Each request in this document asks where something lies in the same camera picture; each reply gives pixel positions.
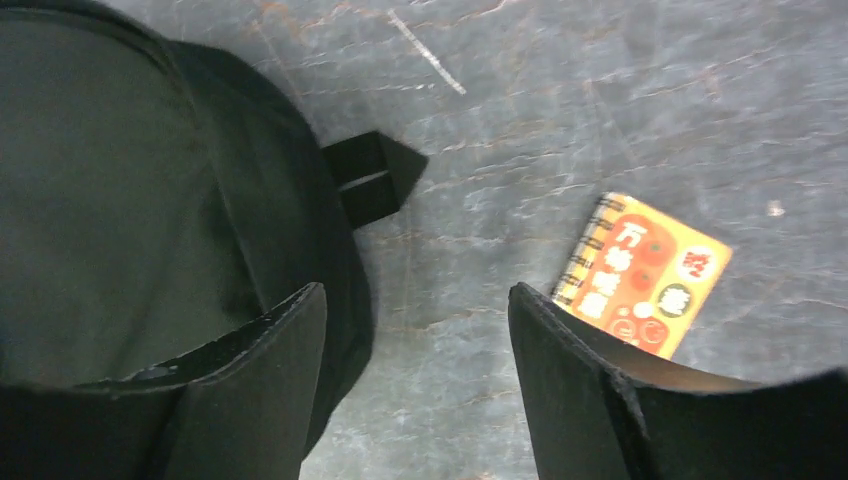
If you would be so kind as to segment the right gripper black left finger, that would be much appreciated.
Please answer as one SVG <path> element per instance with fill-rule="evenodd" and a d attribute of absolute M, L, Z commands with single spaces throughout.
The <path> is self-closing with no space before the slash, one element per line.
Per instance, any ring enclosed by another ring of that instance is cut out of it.
<path fill-rule="evenodd" d="M 5 479 L 295 479 L 325 336 L 318 283 L 123 381 L 3 385 Z"/>

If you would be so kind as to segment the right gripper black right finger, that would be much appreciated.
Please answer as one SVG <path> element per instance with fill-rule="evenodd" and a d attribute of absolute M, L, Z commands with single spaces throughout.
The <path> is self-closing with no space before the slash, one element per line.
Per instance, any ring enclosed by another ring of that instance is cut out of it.
<path fill-rule="evenodd" d="M 508 322 L 542 479 L 843 479 L 847 371 L 759 385 L 646 353 L 527 284 Z"/>

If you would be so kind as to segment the black student backpack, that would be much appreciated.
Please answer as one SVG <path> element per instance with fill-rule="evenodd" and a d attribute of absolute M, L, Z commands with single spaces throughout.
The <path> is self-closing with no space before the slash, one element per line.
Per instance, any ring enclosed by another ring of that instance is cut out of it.
<path fill-rule="evenodd" d="M 128 377 L 316 282 L 327 337 L 312 449 L 368 363 L 354 231 L 427 158 L 378 131 L 321 146 L 236 55 L 96 1 L 1 5 L 1 378 Z"/>

